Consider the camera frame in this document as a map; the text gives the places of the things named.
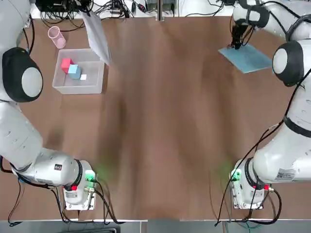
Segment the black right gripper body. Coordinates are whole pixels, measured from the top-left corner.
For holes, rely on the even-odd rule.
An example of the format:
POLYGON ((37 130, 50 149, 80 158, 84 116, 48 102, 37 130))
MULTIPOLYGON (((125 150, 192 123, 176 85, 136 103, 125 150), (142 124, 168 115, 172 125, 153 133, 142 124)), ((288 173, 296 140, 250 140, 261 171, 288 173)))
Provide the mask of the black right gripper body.
POLYGON ((242 37, 243 34, 246 32, 246 29, 248 28, 248 25, 244 25, 244 24, 237 24, 235 23, 232 26, 232 36, 233 37, 242 37))

